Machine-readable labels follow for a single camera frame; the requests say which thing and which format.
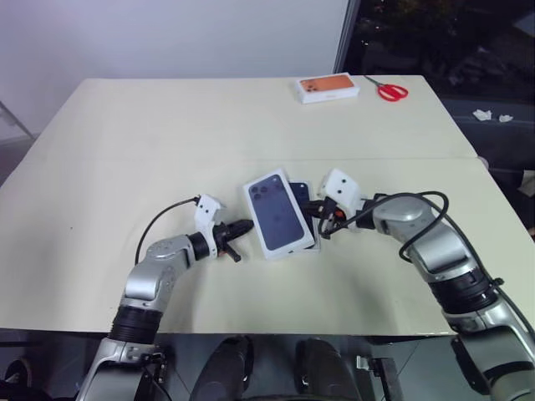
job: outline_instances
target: white table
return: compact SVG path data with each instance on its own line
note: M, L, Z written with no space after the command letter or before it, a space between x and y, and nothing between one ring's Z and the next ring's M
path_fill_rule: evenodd
M505 279L505 289L535 321L535 247L421 78L389 77L411 97L426 99L418 107L428 109L426 127L404 122L395 133L404 121L397 109L410 114L414 104L376 103L376 114L394 110L393 117L367 119L360 111L371 113L373 90L301 106L287 99L289 82L86 81L0 190L0 326L108 331L140 233L157 211L206 192L227 204L227 220L245 217L241 185L279 166L316 186L339 167L370 195L444 191L487 269ZM268 94L257 95L258 88ZM317 124L301 118L304 113ZM433 129L434 120L440 123ZM318 129L303 132L318 125L332 129L319 137ZM282 141L279 131L293 134ZM327 146L328 140L334 143ZM192 206L170 212L145 244L192 233L192 216ZM244 261L202 261L181 277L161 331L450 332L415 268L397 257L398 247L372 231L344 232L324 241L319 255L273 262L262 259L250 233L236 241Z

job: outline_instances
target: black cable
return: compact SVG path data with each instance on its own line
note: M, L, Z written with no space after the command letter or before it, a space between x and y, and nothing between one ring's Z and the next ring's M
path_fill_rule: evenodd
M152 381L152 383L156 386L156 388L158 388L160 390L160 392L162 394L164 394L164 396L167 398L168 401L173 401L173 398L169 395L169 393L167 392L167 390L164 388L164 386L161 385L161 383L158 383L158 380L155 379L154 375L149 372L149 369L147 369L145 366L143 367L143 371L145 372L146 375L148 375L150 377L150 380Z
M156 223L156 220L158 220L161 215L163 215L164 213L166 213L167 211L170 211L171 209L174 209L175 207L177 206L182 206L182 205L185 205L186 203L190 203L190 202L195 202L196 204L199 202L201 198L199 196L194 196L190 199L186 199L186 200L182 200L180 202L177 202L171 206L167 206L163 211L161 211L160 213L158 213L149 223L149 225L145 228L145 230L143 231L143 234L141 235L141 238L140 238L140 241L138 242L137 244L137 248L135 250L135 264L137 265L139 262L140 262L140 253L141 253L141 246L143 245L143 241L145 240L145 237L147 236L147 233L149 232L150 228L152 227L152 225L154 223Z
M448 197L443 194L442 192L438 192L435 190L428 190L427 192L419 192L418 195L421 195L421 199L430 205L433 209L438 211L438 216L430 223L428 224L422 231L420 231L418 234L410 238L403 246L400 248L398 255L401 259L404 261L407 261L409 263L412 263L412 260L405 256L405 251L409 249L409 246L412 246L416 241L418 241L421 237L423 237L425 234L427 234L429 231L431 231L435 226L441 222L441 220L446 216L446 213L448 212L448 208L450 207L450 201L448 200ZM442 199L442 208L438 208L433 202L426 199L424 196L426 195L437 195Z

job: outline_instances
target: white paper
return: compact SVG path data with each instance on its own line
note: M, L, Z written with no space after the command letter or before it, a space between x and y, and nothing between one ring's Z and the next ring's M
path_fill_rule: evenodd
M512 115L500 114L500 116L498 117L498 121L500 121L501 123L508 123L511 120Z
M479 119L480 121L487 121L489 119L492 119L491 110L483 111L483 110L477 109L472 114L474 114L476 118Z

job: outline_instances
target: white box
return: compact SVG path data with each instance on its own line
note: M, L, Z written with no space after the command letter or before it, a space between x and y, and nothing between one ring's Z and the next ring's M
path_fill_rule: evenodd
M352 98L360 91L348 73L298 79L295 89L303 104Z

